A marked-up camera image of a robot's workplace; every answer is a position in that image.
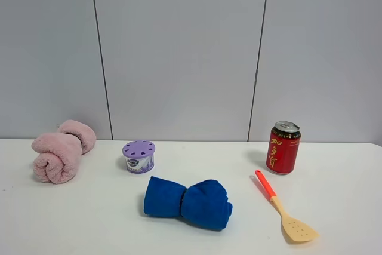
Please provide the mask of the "pink towel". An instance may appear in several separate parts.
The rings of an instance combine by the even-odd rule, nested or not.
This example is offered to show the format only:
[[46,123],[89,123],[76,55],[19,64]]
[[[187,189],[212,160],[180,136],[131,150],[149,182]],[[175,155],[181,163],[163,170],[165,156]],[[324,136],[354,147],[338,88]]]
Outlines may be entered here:
[[33,172],[41,182],[66,183],[78,172],[82,155],[96,144],[96,134],[89,126],[74,120],[62,123],[54,133],[44,133],[31,144],[38,154]]

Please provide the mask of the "orange handled slotted spatula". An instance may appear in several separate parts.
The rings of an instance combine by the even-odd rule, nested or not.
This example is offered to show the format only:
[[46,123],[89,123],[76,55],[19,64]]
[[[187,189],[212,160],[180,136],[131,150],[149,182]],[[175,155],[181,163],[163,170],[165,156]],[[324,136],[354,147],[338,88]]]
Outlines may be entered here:
[[309,242],[316,239],[319,234],[311,228],[309,225],[301,222],[293,217],[291,217],[283,208],[279,198],[277,197],[275,191],[272,189],[271,185],[263,175],[260,170],[255,171],[259,182],[263,186],[264,190],[270,197],[270,202],[273,204],[277,212],[281,217],[281,225],[283,230],[288,235],[291,241],[293,242]]

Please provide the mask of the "red drink can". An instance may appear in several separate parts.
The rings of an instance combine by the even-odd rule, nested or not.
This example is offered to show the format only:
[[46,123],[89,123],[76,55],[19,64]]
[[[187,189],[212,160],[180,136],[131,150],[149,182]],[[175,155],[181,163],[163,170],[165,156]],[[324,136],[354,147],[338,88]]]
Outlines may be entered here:
[[270,133],[267,167],[274,173],[291,173],[294,170],[300,139],[298,125],[289,121],[276,122]]

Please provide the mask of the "purple air freshener jar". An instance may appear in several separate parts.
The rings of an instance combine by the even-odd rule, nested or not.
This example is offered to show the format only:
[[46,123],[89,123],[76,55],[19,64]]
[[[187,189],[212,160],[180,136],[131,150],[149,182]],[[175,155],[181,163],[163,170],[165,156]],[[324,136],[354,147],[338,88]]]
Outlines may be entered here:
[[122,148],[126,167],[130,173],[143,174],[154,168],[155,144],[148,140],[128,142]]

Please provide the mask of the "blue rolled towel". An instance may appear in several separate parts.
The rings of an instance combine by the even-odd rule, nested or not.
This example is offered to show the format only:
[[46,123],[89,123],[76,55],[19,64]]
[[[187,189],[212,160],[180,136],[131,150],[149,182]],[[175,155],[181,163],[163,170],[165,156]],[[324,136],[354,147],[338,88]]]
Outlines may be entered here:
[[221,231],[232,215],[225,188],[216,180],[190,187],[151,177],[144,196],[144,213],[153,217],[182,217],[204,229]]

